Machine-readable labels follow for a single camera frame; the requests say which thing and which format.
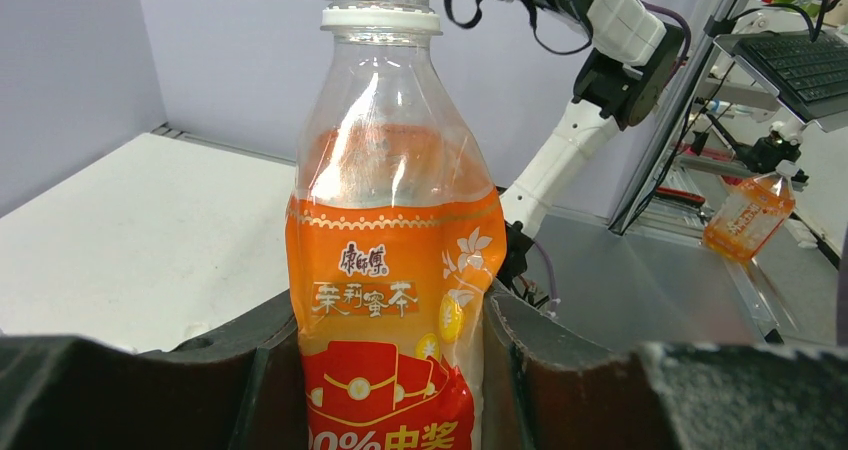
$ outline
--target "black bracket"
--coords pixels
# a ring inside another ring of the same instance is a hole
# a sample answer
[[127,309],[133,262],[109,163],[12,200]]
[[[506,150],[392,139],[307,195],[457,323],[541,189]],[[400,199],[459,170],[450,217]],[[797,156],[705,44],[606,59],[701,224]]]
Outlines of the black bracket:
[[527,271],[527,252],[533,248],[533,239],[522,233],[521,222],[506,223],[506,257],[498,270],[498,280],[507,288],[513,288],[513,281]]
[[583,64],[574,84],[574,102],[601,107],[601,117],[615,118],[621,130],[641,123],[668,83],[683,45],[683,30],[665,25],[666,34],[645,66],[629,68],[597,50]]
[[737,20],[716,20],[715,16],[712,16],[707,21],[707,24],[704,25],[704,33],[710,38],[715,38],[719,35],[730,35],[736,27],[736,22]]

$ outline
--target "brand logo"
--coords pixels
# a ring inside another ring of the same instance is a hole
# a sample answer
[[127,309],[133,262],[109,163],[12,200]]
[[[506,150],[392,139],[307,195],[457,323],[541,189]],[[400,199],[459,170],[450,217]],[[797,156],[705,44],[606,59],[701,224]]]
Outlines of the brand logo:
[[348,277],[359,273],[366,277],[384,277],[389,274],[389,266],[386,264],[386,246],[378,245],[367,253],[356,248],[356,242],[348,242],[342,250],[342,258],[339,260],[339,270],[345,272]]

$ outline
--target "white table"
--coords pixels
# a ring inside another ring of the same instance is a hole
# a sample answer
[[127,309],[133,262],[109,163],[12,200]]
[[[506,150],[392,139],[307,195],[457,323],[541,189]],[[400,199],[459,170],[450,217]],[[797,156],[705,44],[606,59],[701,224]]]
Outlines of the white table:
[[141,135],[0,219],[0,329],[171,349],[288,288],[291,166]]

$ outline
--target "metal table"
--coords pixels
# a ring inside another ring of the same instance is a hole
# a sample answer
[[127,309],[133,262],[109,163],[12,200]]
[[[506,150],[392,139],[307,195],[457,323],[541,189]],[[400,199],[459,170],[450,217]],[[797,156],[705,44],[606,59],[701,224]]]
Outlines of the metal table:
[[619,237],[591,217],[558,212],[539,243],[554,262],[556,320],[587,340],[616,352],[643,341],[763,341],[738,275],[694,238],[647,228]]

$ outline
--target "orange drink bottle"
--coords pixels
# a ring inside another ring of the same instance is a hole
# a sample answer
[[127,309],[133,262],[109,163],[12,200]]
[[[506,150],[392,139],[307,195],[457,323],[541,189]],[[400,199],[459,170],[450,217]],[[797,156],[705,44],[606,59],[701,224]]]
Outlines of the orange drink bottle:
[[754,258],[795,209],[794,163],[784,160],[777,171],[743,180],[704,230],[704,243],[738,262]]
[[335,0],[286,219],[309,448],[480,445],[497,191],[430,60],[428,0]]

